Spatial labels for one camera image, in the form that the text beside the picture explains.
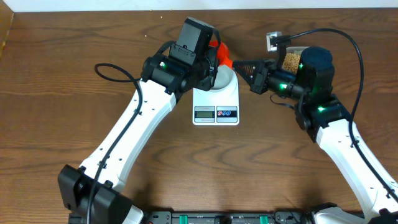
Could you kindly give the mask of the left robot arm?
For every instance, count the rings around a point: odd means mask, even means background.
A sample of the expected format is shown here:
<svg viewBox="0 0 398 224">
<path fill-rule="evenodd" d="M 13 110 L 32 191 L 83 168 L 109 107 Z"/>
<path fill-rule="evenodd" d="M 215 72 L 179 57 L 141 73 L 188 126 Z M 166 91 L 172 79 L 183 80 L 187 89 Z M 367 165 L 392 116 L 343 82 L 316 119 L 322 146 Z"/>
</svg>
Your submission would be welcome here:
<svg viewBox="0 0 398 224">
<path fill-rule="evenodd" d="M 148 57 L 135 93 L 98 148 L 78 168 L 66 165 L 58 186 L 70 223 L 142 223 L 144 212 L 123 195 L 129 173 L 159 123 L 191 89 L 210 90 L 218 72 L 211 25 L 188 17 L 177 40 Z"/>
</svg>

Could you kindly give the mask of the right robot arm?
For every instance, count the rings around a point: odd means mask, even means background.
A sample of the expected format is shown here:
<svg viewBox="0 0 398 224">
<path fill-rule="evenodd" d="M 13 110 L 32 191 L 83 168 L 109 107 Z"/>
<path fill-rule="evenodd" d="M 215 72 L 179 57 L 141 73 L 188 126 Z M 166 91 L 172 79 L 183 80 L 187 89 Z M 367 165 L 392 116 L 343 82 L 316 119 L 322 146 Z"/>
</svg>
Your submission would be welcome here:
<svg viewBox="0 0 398 224">
<path fill-rule="evenodd" d="M 296 73 L 277 67 L 274 59 L 235 60 L 233 69 L 257 94 L 272 91 L 297 100 L 292 106 L 300 128 L 336 164 L 362 208 L 359 217 L 332 203 L 311 212 L 312 223 L 397 223 L 397 182 L 360 136 L 351 115 L 332 93 L 335 68 L 329 50 L 307 47 Z"/>
</svg>

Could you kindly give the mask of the red plastic measuring scoop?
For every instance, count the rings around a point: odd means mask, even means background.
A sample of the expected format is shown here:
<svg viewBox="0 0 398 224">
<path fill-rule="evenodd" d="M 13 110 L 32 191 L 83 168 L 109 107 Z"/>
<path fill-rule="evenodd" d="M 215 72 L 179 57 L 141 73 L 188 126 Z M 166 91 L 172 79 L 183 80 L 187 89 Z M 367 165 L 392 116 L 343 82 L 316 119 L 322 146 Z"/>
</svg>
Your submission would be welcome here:
<svg viewBox="0 0 398 224">
<path fill-rule="evenodd" d="M 209 43 L 209 47 L 217 47 L 218 41 L 217 40 L 212 40 Z M 224 43 L 221 42 L 220 47 L 218 48 L 216 58 L 218 59 L 218 66 L 226 65 L 230 69 L 233 70 L 233 61 L 230 59 L 229 56 L 229 48 L 228 46 Z M 210 65 L 213 66 L 214 64 L 214 59 L 210 58 Z"/>
</svg>

